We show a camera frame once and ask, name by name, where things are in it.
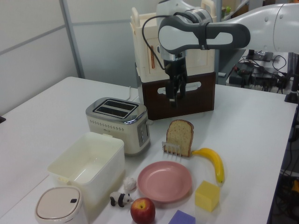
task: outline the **yellow sponge cube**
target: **yellow sponge cube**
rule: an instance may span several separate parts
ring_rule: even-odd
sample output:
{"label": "yellow sponge cube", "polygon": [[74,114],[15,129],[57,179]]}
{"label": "yellow sponge cube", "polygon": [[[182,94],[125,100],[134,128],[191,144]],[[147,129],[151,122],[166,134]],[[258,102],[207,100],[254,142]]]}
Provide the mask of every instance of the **yellow sponge cube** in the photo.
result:
{"label": "yellow sponge cube", "polygon": [[195,191],[195,204],[209,212],[213,211],[219,202],[220,187],[203,181]]}

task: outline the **small white figurine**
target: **small white figurine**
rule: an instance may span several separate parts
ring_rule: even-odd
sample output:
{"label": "small white figurine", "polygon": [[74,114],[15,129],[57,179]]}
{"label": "small white figurine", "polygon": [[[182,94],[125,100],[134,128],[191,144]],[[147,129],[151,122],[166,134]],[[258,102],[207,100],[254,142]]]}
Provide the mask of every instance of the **small white figurine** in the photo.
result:
{"label": "small white figurine", "polygon": [[126,177],[123,180],[123,188],[126,192],[130,192],[136,188],[136,180],[132,177]]}
{"label": "small white figurine", "polygon": [[125,207],[126,204],[133,202],[130,194],[122,194],[120,192],[112,192],[110,194],[111,205],[115,206],[118,204],[120,207]]}

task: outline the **banana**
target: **banana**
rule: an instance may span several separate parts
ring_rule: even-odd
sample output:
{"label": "banana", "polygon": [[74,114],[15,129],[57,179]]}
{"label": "banana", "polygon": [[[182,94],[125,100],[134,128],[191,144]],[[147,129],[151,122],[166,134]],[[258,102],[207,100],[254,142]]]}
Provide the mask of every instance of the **banana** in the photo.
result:
{"label": "banana", "polygon": [[192,155],[200,155],[208,158],[214,164],[217,182],[220,184],[224,183],[224,167],[218,153],[210,148],[201,148],[199,150],[192,151]]}

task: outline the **slice of bread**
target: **slice of bread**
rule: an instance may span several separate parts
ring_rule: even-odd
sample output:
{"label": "slice of bread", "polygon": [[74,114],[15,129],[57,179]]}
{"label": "slice of bread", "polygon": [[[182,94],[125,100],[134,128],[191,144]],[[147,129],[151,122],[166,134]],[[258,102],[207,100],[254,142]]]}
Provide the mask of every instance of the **slice of bread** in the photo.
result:
{"label": "slice of bread", "polygon": [[[186,120],[174,120],[170,123],[166,134],[166,142],[174,145],[179,145],[181,155],[191,156],[191,145],[193,141],[194,126]],[[175,149],[169,146],[164,146],[165,152],[175,153]]]}

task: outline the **red apple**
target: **red apple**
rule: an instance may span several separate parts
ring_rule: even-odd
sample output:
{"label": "red apple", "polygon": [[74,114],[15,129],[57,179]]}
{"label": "red apple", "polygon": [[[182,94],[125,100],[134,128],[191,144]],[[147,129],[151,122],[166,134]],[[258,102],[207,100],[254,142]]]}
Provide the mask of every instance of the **red apple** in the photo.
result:
{"label": "red apple", "polygon": [[131,216],[137,224],[150,224],[155,220],[155,215],[155,205],[149,198],[138,198],[131,205]]}

